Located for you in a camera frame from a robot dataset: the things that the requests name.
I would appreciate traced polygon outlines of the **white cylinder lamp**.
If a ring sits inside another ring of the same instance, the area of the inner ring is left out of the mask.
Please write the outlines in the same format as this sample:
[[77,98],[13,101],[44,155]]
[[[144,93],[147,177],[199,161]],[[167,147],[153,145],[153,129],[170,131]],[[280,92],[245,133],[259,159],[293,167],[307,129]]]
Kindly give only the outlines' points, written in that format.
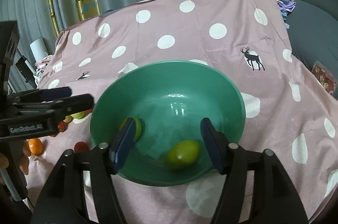
[[30,49],[36,62],[41,61],[43,58],[49,55],[42,37],[39,37],[33,41],[30,44]]

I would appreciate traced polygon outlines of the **green oval fruit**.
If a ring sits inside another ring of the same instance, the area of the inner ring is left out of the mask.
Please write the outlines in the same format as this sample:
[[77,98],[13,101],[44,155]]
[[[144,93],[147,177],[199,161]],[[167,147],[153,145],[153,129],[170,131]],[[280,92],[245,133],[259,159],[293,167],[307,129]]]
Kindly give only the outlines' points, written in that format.
[[182,141],[166,154],[165,164],[171,169],[181,169],[192,166],[199,157],[200,145],[197,141]]

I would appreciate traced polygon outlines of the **green plastic bowl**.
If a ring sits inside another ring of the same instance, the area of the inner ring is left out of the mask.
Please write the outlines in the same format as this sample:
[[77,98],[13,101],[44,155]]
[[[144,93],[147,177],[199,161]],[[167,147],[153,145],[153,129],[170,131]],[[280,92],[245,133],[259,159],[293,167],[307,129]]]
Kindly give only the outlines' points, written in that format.
[[190,61],[165,61],[128,72],[104,91],[90,120],[92,143],[111,142],[127,117],[140,120],[142,134],[119,175],[135,183],[167,187],[213,170],[204,145],[189,168],[171,170],[165,164],[166,154],[178,143],[202,143],[203,118],[209,118],[229,141],[238,142],[246,113],[240,91],[222,72]]

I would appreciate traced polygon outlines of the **red cherry tomato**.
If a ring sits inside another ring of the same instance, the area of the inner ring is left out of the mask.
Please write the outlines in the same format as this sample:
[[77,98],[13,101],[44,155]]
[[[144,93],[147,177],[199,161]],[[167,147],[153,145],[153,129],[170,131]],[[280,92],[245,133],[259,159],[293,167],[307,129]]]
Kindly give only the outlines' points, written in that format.
[[87,152],[87,151],[89,151],[89,147],[83,141],[77,142],[74,146],[75,153],[82,153],[82,152]]

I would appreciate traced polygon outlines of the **green round fruit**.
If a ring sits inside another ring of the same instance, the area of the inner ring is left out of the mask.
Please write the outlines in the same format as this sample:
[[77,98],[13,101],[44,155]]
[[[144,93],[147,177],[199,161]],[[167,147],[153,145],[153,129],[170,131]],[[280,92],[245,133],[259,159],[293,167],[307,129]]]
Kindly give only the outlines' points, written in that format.
[[[128,117],[125,118],[121,124],[119,125],[119,131],[122,130],[123,126],[125,125],[126,121],[127,121]],[[138,118],[136,117],[132,117],[132,119],[134,119],[135,123],[136,123],[136,133],[135,133],[135,136],[134,136],[134,142],[137,142],[139,140],[139,138],[141,137],[141,134],[142,134],[142,125],[141,125],[141,122]]]

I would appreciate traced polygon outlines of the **grey sofa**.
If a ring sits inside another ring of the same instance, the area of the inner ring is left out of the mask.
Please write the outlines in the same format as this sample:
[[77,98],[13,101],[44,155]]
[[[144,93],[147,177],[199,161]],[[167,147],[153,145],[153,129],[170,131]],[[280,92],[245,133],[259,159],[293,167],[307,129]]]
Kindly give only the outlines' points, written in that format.
[[296,0],[286,22],[292,54],[310,71],[321,62],[337,78],[337,0]]

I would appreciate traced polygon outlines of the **folded colourful clothes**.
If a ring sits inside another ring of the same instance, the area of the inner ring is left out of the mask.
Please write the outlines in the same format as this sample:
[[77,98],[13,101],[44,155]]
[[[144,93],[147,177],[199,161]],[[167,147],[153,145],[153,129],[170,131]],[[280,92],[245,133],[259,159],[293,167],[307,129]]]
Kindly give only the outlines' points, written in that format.
[[276,0],[281,12],[282,18],[285,21],[289,14],[291,14],[296,8],[296,2],[294,0]]

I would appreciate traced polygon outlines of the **pink polka dot cloth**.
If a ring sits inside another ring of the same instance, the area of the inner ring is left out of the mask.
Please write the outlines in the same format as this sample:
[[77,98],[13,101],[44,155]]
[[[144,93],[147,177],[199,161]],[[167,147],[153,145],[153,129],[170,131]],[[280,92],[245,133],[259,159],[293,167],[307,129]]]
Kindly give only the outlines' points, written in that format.
[[275,0],[155,0],[62,31],[41,88],[100,97],[146,64],[187,60],[239,88],[241,146],[270,148],[285,166],[310,222],[337,197],[337,101],[296,58]]

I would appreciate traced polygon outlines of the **small orange mandarin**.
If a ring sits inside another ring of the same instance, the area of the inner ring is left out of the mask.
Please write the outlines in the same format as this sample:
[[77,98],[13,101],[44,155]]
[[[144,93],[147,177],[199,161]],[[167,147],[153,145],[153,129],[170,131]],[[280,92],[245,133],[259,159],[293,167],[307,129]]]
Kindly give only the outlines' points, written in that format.
[[44,151],[43,143],[39,138],[28,140],[29,150],[34,155],[41,155]]

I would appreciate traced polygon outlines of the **snack bag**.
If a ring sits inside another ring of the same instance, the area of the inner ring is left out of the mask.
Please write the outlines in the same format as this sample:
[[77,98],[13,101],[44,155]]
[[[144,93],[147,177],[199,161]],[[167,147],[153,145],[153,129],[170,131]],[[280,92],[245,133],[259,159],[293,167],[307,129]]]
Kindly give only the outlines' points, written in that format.
[[321,62],[315,61],[311,72],[325,91],[333,96],[337,90],[337,78],[330,70],[325,65],[321,64]]

